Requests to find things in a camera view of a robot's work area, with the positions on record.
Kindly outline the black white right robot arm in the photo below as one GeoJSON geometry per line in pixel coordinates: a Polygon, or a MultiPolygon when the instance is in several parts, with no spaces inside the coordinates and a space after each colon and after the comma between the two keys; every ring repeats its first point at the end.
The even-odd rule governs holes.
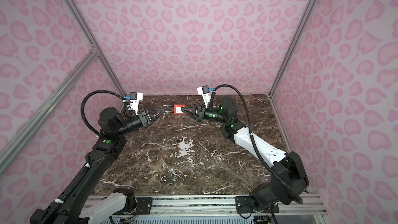
{"type": "Polygon", "coordinates": [[[270,173],[270,181],[250,192],[241,211],[259,212],[271,208],[275,202],[284,205],[304,203],[300,195],[309,181],[300,156],[293,151],[280,150],[251,132],[249,126],[238,119],[238,106],[234,99],[224,97],[218,107],[191,105],[182,107],[181,111],[198,122],[221,123],[224,138],[250,152],[270,173]]]}

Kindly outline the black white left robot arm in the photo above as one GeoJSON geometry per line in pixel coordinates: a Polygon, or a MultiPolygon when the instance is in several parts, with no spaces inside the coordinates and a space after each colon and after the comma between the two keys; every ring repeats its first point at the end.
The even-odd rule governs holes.
{"type": "Polygon", "coordinates": [[[106,170],[118,159],[124,149],[124,134],[135,132],[155,123],[165,110],[150,109],[124,119],[114,107],[101,111],[99,137],[92,150],[85,155],[85,163],[66,187],[46,209],[37,209],[30,217],[31,224],[96,224],[122,209],[135,209],[130,195],[118,193],[113,205],[101,210],[82,213],[84,205],[106,170]]]}

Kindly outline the red padlock with steel shackle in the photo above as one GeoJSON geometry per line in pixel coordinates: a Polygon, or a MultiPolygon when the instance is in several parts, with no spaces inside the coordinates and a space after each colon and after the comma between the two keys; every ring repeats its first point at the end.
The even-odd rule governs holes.
{"type": "Polygon", "coordinates": [[[174,115],[184,115],[183,108],[185,105],[162,105],[161,108],[165,110],[165,113],[174,114],[174,115]]]}

